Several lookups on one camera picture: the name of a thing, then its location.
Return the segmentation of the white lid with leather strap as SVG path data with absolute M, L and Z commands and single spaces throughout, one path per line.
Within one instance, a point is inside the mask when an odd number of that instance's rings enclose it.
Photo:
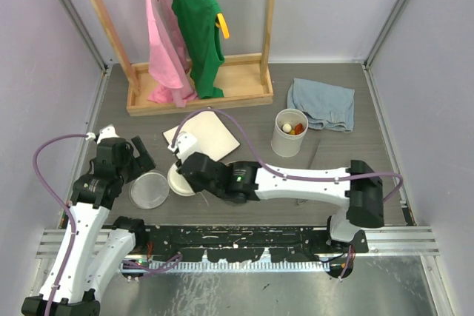
M 177 195 L 190 197 L 196 194 L 186 179 L 178 173 L 178 167 L 176 164 L 173 164 L 169 168 L 167 172 L 167 182 L 171 190 Z

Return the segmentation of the white square plate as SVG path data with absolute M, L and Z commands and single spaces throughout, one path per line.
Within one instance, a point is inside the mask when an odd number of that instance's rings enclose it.
M 211 111 L 200 112 L 187 120 L 176 138 L 177 157 L 185 161 L 194 152 L 219 161 L 240 146 L 238 140 Z

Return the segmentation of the tall metal container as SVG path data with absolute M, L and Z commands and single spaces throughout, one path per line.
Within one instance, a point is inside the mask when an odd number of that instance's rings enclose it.
M 304 132 L 300 135 L 290 135 L 282 130 L 284 124 L 289 124 L 294 130 L 297 124 L 304 125 Z M 296 155 L 300 148 L 304 136 L 308 130 L 307 116 L 296 109 L 285 109 L 278 113 L 275 119 L 271 147 L 273 152 L 283 158 Z

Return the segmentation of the metal tongs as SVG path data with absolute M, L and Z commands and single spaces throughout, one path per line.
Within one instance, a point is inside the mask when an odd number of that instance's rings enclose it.
M 316 159 L 316 155 L 318 153 L 318 150 L 319 150 L 320 146 L 321 146 L 321 140 L 318 140 L 315 147 L 314 147 L 314 149 L 313 149 L 313 151 L 312 151 L 312 154 L 311 154 L 310 159 L 308 161 L 308 165 L 306 166 L 306 170 L 314 169 L 314 167 L 313 167 L 315 165 L 314 161 Z M 299 198 L 299 199 L 296 200 L 296 205 L 301 206 L 301 205 L 305 204 L 306 202 L 308 202 L 308 199 Z

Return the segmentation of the orange salmon slice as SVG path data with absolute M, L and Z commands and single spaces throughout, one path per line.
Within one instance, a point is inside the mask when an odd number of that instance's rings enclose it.
M 303 132 L 304 132 L 304 125 L 303 124 L 297 124 L 294 128 L 295 135 L 300 135 Z

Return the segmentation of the blue denim cloth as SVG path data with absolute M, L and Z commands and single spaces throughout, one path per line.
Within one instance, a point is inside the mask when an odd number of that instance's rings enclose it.
M 310 129 L 345 133 L 354 130 L 353 89 L 294 78 L 287 93 L 287 108 L 304 113 Z

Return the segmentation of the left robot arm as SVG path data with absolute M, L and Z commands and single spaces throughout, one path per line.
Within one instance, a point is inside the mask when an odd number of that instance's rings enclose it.
M 149 234 L 144 221 L 120 216 L 99 253 L 99 233 L 122 188 L 153 170 L 154 160 L 140 137 L 130 141 L 117 135 L 96 138 L 96 157 L 89 171 L 73 184 L 59 252 L 39 295 L 26 297 L 23 315 L 99 315 L 101 298 L 129 254 L 142 253 Z

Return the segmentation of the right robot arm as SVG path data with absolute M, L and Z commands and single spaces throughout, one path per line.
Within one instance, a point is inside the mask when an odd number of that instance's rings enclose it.
M 325 243 L 342 252 L 363 228 L 384 226 L 383 183 L 364 161 L 338 169 L 285 169 L 258 161 L 214 161 L 197 139 L 183 134 L 172 152 L 176 162 L 168 173 L 150 171 L 137 178 L 130 199 L 142 209 L 161 205 L 170 192 L 190 197 L 209 192 L 232 204 L 279 198 L 318 201 L 337 206 L 329 217 Z

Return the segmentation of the pink shirt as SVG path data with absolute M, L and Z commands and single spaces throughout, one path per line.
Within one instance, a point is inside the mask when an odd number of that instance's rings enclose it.
M 185 107 L 198 98 L 187 73 L 187 46 L 169 0 L 145 0 L 149 38 L 148 73 L 156 87 L 148 99 L 158 104 Z

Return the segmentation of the black white sushi roll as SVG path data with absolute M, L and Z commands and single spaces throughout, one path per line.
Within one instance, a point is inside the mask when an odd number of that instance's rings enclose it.
M 285 132 L 285 133 L 289 133 L 291 131 L 292 127 L 289 125 L 289 124 L 284 124 L 282 126 L 282 130 Z

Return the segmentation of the wooden clothes rack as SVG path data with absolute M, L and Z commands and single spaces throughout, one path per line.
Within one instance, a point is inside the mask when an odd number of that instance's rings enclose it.
M 230 31 L 217 0 L 144 0 L 149 59 L 131 63 L 103 0 L 90 0 L 129 82 L 131 116 L 247 107 L 273 101 L 268 59 L 275 0 L 260 53 L 226 56 Z

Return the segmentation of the green shirt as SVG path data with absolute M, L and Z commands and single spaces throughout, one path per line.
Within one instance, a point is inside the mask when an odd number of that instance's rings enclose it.
M 223 90 L 214 82 L 224 63 L 216 15 L 221 8 L 216 0 L 173 0 L 184 43 L 192 61 L 190 77 L 200 99 L 222 98 Z

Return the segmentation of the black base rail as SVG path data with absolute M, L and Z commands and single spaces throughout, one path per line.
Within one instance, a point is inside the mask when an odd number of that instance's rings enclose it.
M 149 254 L 166 261 L 181 255 L 184 262 L 229 263 L 252 261 L 270 253 L 270 261 L 318 261 L 322 255 L 343 255 L 350 246 L 367 253 L 364 231 L 349 243 L 332 241 L 327 228 L 313 226 L 145 226 L 126 223 L 122 227 L 136 238 L 132 253 Z

